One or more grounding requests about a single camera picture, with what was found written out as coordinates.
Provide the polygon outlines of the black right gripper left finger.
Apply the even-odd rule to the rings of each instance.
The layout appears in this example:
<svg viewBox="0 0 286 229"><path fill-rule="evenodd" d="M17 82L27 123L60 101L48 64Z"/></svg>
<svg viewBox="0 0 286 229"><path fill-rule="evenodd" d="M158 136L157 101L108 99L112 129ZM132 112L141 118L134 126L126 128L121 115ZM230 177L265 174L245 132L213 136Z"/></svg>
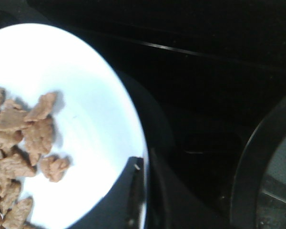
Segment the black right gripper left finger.
<svg viewBox="0 0 286 229"><path fill-rule="evenodd" d="M144 228L143 158L130 157L110 191L72 229Z"/></svg>

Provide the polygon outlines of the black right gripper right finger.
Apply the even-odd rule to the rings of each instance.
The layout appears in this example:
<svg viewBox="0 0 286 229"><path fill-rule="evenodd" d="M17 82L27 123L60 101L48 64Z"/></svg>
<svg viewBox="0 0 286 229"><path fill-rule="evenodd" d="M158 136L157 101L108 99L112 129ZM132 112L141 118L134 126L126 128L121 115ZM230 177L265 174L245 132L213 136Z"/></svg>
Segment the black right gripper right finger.
<svg viewBox="0 0 286 229"><path fill-rule="evenodd" d="M229 222L192 195L164 159L149 150L148 229L227 229Z"/></svg>

